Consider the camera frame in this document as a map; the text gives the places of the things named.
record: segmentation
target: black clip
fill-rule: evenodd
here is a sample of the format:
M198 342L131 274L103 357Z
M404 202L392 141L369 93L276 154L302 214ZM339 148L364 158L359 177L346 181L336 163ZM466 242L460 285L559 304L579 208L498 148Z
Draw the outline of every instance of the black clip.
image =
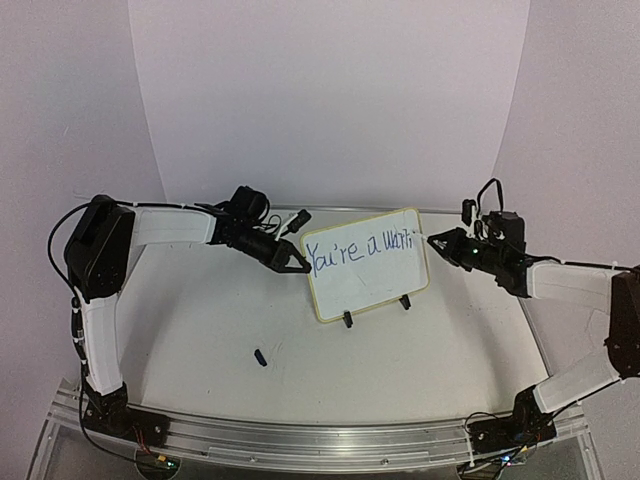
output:
M405 310L409 310L411 308L411 301L409 300L409 295L406 293L400 297L400 304L404 307Z
M344 321L344 324L347 326L347 328L353 327L353 318L351 318L351 312L349 310L346 310L344 312L344 317L342 317L342 320Z

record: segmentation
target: white table surface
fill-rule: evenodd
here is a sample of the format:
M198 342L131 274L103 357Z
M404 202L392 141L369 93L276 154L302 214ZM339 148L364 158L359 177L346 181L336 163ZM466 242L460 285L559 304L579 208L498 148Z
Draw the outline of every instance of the white table surface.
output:
M310 212L304 231L371 215ZM459 215L422 215L426 234L459 222ZM287 238L298 245L297 236ZM304 275L278 275L224 246L147 247L117 312L130 400L307 424L510 410L518 391L547 376L517 299L489 275L427 252L431 285L411 297L408 312L394 302L355 315L348 330L318 322Z

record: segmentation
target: small whiteboard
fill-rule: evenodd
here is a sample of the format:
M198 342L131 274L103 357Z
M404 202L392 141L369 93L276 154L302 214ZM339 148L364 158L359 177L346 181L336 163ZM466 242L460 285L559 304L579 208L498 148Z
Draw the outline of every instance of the small whiteboard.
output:
M309 283L321 322L338 320L429 285L420 214L397 210L305 234Z

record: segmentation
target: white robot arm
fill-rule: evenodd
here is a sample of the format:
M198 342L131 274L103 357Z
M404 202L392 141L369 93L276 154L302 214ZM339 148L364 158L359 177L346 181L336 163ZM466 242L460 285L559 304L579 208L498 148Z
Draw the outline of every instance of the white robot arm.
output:
M496 183L500 210L481 215L480 198ZM603 347L571 367L518 393L513 413L469 425L477 453L496 452L548 440L553 418L576 401L629 377L640 376L640 269L562 262L525 253L524 220L503 211L502 188L492 179L477 201L463 202L456 228L428 237L428 244L450 264L495 276L498 286L523 298L555 299L608 314Z
M309 273L311 266L289 241L311 215L301 210L286 225L264 223L269 202L249 187L216 206L133 204L105 195L88 204L64 252L72 300L72 335L82 362L82 382L91 403L87 428L161 446L168 419L127 405L116 343L116 306L126 286L133 249L160 243L224 244L277 273ZM299 263L290 265L295 258Z

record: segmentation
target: black cable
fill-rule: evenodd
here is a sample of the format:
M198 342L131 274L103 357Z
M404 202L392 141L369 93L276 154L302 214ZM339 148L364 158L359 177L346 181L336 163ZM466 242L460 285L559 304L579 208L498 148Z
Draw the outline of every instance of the black cable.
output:
M469 420L471 420L473 417L477 417L478 415L484 415L485 417L491 417L494 420L500 420L500 417L498 417L497 415L494 415L493 413L473 412L471 415L469 415L467 418L464 419L464 424L462 425L462 428L464 429L465 432L467 432L467 434L471 435L471 432L469 431L469 428L468 428Z
M49 233L49 238L47 239L47 255L49 257L49 262L51 263L51 266L56 271L58 276L64 281L64 283L67 284L67 286L71 290L71 294L76 299L78 299L78 294L76 293L75 288L73 288L73 284L67 278L67 276L64 273L62 273L62 270L60 270L60 268L58 267L58 264L53 259L53 252L52 252L53 237L55 236L58 229L62 226L62 224L66 222L69 219L69 217L71 217L71 215L73 215L76 212L79 212L80 210L87 208L89 205L91 205L91 203L83 203L82 205L78 205L76 208L67 212L60 220L58 220L58 223L56 223L54 227L51 229L51 232Z

